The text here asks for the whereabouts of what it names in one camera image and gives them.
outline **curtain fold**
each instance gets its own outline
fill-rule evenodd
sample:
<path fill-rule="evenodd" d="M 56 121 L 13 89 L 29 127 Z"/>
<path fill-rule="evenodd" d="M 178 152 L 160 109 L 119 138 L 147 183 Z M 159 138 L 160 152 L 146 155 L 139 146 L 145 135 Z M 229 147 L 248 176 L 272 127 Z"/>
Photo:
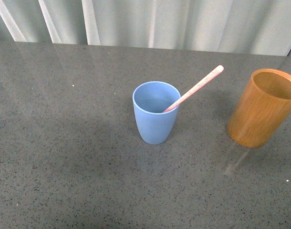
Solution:
<path fill-rule="evenodd" d="M 291 0 L 0 0 L 0 40 L 291 56 Z"/>

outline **wooden cup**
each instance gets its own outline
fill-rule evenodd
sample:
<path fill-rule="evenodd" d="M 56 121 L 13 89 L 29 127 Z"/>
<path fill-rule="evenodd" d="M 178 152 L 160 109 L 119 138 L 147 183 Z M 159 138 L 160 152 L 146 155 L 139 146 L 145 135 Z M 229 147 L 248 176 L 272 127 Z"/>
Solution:
<path fill-rule="evenodd" d="M 290 112 L 291 75 L 275 69 L 259 69 L 251 75 L 227 131 L 242 146 L 260 147 Z"/>

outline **table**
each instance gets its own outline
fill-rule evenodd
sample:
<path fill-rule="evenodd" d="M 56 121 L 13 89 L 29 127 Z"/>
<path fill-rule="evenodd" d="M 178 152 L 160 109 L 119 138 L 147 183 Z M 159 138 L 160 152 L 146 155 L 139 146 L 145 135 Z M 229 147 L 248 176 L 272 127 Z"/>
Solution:
<path fill-rule="evenodd" d="M 219 64 L 145 143 L 133 90 Z M 259 68 L 291 57 L 0 41 L 0 228 L 291 228 L 291 114 L 261 148 L 226 131 Z"/>

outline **plastic cup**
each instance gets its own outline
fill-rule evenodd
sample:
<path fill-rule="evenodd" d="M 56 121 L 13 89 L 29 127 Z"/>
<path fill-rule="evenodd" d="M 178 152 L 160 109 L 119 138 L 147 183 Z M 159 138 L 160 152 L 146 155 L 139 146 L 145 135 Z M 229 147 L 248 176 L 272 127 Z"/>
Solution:
<path fill-rule="evenodd" d="M 237 143 L 260 147 L 291 112 L 291 75 L 259 69 L 251 78 L 228 123 Z"/>
<path fill-rule="evenodd" d="M 179 106 L 171 111 L 164 111 L 179 98 L 180 93 L 174 86 L 159 81 L 143 83 L 134 90 L 136 124 L 145 142 L 156 145 L 167 139 Z"/>

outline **blue cup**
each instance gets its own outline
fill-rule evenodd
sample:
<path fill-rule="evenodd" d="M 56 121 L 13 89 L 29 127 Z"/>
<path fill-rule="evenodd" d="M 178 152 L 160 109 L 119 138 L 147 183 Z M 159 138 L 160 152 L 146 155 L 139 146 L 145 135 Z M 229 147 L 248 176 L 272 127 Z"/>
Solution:
<path fill-rule="evenodd" d="M 180 98 L 172 85 L 151 81 L 138 86 L 133 92 L 134 113 L 138 131 L 149 144 L 160 144 L 169 136 L 178 108 L 164 111 Z"/>

